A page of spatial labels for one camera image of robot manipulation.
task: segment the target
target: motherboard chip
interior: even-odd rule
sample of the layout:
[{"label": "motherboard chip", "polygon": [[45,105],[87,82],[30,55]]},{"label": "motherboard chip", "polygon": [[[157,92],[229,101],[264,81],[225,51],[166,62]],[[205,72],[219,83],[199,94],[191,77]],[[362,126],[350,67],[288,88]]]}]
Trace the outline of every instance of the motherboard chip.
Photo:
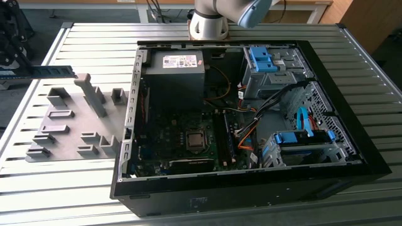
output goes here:
[{"label": "motherboard chip", "polygon": [[205,131],[193,130],[186,132],[187,150],[194,154],[201,153],[206,148]]},{"label": "motherboard chip", "polygon": [[189,135],[189,146],[190,147],[202,147],[203,137],[202,134],[190,134]]}]

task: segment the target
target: blue drive bay bracket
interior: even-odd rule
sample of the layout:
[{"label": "blue drive bay bracket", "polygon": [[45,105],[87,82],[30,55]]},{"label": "blue drive bay bracket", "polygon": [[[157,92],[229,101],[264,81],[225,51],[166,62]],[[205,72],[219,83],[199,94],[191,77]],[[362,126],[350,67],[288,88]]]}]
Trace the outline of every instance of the blue drive bay bracket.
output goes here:
[{"label": "blue drive bay bracket", "polygon": [[257,72],[277,72],[278,67],[274,66],[272,54],[266,47],[250,47],[250,57],[256,63]]}]

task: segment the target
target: motherboard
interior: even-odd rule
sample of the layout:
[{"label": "motherboard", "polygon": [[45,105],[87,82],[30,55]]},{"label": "motherboard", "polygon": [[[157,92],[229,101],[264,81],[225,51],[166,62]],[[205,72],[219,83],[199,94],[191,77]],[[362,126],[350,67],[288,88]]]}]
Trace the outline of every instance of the motherboard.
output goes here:
[{"label": "motherboard", "polygon": [[236,111],[157,114],[138,137],[137,176],[246,169],[249,154],[236,148],[237,129]]}]

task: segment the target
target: yellow wire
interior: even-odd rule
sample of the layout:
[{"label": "yellow wire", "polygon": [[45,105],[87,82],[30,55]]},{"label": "yellow wire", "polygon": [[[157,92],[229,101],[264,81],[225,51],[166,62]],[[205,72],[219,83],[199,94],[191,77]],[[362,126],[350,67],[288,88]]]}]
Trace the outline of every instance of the yellow wire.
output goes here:
[{"label": "yellow wire", "polygon": [[219,97],[206,98],[206,100],[218,100],[222,97],[225,97],[229,94],[229,92],[232,91],[232,81],[229,80],[229,77],[226,76],[226,74],[223,73],[223,71],[221,71],[221,69],[218,67],[215,67],[215,66],[211,66],[211,67],[215,68],[217,71],[219,71],[219,73],[222,74],[222,76],[225,77],[225,79],[228,81],[228,91],[226,91],[226,93],[222,96],[219,96]]}]

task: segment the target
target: ram slot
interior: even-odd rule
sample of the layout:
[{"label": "ram slot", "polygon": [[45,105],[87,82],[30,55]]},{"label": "ram slot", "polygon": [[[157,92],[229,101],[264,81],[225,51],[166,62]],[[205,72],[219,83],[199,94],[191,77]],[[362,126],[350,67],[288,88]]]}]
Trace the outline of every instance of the ram slot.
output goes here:
[{"label": "ram slot", "polygon": [[229,136],[226,132],[226,123],[223,113],[217,113],[213,116],[215,142],[218,148],[219,164],[228,166],[233,163],[230,148],[229,148]]}]

